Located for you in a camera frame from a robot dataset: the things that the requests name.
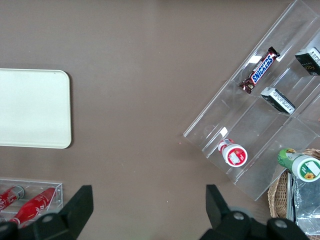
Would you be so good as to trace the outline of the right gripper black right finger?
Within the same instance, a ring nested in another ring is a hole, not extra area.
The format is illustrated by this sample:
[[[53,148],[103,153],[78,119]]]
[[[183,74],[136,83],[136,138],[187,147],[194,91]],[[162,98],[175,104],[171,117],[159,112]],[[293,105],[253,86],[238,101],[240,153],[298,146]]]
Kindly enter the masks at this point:
[[[240,210],[231,210],[214,184],[205,191],[205,207],[211,228],[201,240],[307,240],[307,235],[286,218],[271,218],[262,224]]]

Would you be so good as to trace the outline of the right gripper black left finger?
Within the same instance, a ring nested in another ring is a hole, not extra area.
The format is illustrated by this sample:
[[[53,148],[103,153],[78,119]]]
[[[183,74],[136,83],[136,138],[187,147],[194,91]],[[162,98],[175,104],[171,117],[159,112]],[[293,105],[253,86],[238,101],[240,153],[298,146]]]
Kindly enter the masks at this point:
[[[76,240],[94,210],[93,189],[83,185],[58,213],[48,213],[30,225],[0,224],[2,240]]]

